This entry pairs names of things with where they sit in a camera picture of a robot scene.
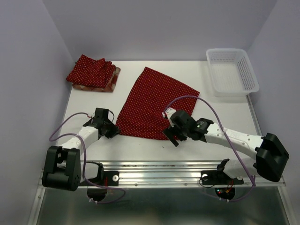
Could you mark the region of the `red white polka-dot skirt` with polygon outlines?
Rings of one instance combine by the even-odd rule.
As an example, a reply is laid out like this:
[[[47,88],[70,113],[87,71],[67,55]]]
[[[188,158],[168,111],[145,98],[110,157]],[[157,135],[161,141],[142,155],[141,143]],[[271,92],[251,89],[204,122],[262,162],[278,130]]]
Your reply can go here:
[[[66,80],[86,87],[105,88],[115,69],[116,66],[105,58],[94,60],[82,54]]]

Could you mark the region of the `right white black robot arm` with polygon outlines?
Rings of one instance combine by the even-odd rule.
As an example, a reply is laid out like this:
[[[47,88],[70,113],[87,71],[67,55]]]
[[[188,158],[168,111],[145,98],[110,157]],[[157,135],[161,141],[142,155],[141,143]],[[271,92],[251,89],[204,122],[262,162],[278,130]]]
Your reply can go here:
[[[261,176],[272,182],[281,179],[289,154],[279,138],[271,133],[266,136],[249,135],[222,128],[219,124],[200,118],[195,120],[184,110],[168,108],[163,117],[169,127],[165,136],[178,146],[178,141],[188,138],[194,141],[217,144],[243,153],[246,159],[224,159],[216,170],[206,172],[204,181],[208,184],[224,184],[244,176]]]

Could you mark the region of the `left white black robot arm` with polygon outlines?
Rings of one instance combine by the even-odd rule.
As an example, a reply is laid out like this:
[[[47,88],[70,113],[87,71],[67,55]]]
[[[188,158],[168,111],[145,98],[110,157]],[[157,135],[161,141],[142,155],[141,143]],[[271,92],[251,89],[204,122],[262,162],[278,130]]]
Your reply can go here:
[[[103,136],[110,139],[120,133],[109,119],[110,113],[109,109],[96,108],[77,134],[62,135],[71,139],[49,147],[42,176],[44,187],[75,191],[83,182],[107,186],[103,164],[87,161],[87,148]]]

